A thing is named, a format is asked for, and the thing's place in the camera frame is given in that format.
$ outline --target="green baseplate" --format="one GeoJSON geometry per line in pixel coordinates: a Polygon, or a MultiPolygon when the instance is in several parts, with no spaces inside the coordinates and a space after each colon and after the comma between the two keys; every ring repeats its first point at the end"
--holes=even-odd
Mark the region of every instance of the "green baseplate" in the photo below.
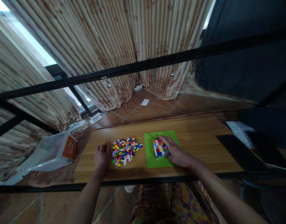
{"type": "Polygon", "coordinates": [[[156,158],[155,157],[153,140],[160,139],[158,137],[159,135],[169,136],[180,146],[174,131],[145,133],[144,139],[145,139],[145,149],[146,149],[146,158],[147,158],[147,168],[174,166],[168,158],[165,158],[165,157],[156,158]]]}

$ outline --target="transparent plastic container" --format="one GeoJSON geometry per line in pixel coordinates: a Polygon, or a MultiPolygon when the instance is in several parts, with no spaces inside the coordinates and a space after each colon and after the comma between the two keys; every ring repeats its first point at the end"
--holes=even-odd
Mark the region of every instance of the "transparent plastic container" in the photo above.
{"type": "Polygon", "coordinates": [[[22,164],[23,174],[30,171],[50,172],[73,162],[77,140],[64,131],[45,137],[40,141],[33,154],[22,164]]]}

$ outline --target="black device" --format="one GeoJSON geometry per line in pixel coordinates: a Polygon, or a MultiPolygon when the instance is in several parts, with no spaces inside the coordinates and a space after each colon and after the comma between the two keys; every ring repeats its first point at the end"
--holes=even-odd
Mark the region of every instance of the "black device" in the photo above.
{"type": "Polygon", "coordinates": [[[268,171],[265,164],[236,136],[218,135],[217,138],[245,171],[249,173],[268,171]]]}
{"type": "Polygon", "coordinates": [[[285,158],[275,147],[273,140],[268,135],[258,132],[246,133],[265,163],[286,169],[285,158]]]}

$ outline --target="patterned pants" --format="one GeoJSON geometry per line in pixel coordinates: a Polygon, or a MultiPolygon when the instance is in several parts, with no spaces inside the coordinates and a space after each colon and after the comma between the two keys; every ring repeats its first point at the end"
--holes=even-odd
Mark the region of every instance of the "patterned pants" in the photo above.
{"type": "Polygon", "coordinates": [[[201,182],[141,185],[132,224],[219,223],[201,182]]]}

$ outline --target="floral curtain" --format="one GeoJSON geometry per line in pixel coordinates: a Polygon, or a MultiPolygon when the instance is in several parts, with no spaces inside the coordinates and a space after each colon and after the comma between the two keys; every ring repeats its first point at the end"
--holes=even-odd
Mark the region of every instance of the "floral curtain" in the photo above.
{"type": "MultiPolygon", "coordinates": [[[[5,0],[70,76],[193,48],[212,0],[5,0]]],[[[189,62],[140,72],[156,96],[176,98],[189,62]]],[[[103,111],[128,101],[136,74],[82,84],[103,111]]]]}
{"type": "MultiPolygon", "coordinates": [[[[53,81],[48,71],[34,58],[21,39],[0,15],[0,92],[53,81]]],[[[64,90],[38,93],[9,100],[10,103],[64,131],[80,114],[64,90]]],[[[0,125],[14,115],[0,108],[0,125]]],[[[49,133],[24,121],[0,137],[0,180],[8,179],[36,145],[49,133]]]]}
{"type": "MultiPolygon", "coordinates": [[[[5,1],[69,76],[136,62],[122,1],[5,1]]],[[[79,87],[103,111],[120,107],[134,91],[137,74],[79,87]]]]}
{"type": "MultiPolygon", "coordinates": [[[[211,3],[211,0],[130,0],[138,61],[193,49],[211,3]]],[[[145,90],[163,100],[175,99],[189,64],[185,62],[140,72],[145,90]]]]}

